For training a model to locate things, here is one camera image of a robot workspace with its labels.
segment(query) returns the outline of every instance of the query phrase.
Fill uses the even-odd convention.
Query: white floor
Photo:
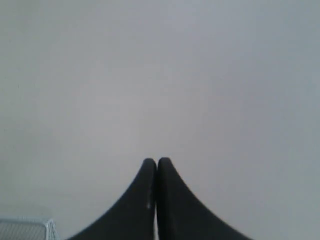
[[[320,236],[320,5],[2,0],[0,215],[74,235],[146,157],[257,240]]]

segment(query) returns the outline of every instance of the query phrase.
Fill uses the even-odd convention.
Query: white wall
[[[257,240],[320,236],[317,0],[1,0],[0,215],[67,238],[169,156]]]

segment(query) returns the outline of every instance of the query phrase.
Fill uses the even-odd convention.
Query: gray wall
[[[320,236],[318,0],[1,0],[0,215],[62,238],[172,157],[257,240]]]

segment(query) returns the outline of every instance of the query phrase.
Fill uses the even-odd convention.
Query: white surface
[[[320,5],[0,1],[0,214],[62,238],[146,157],[257,240],[320,236]]]

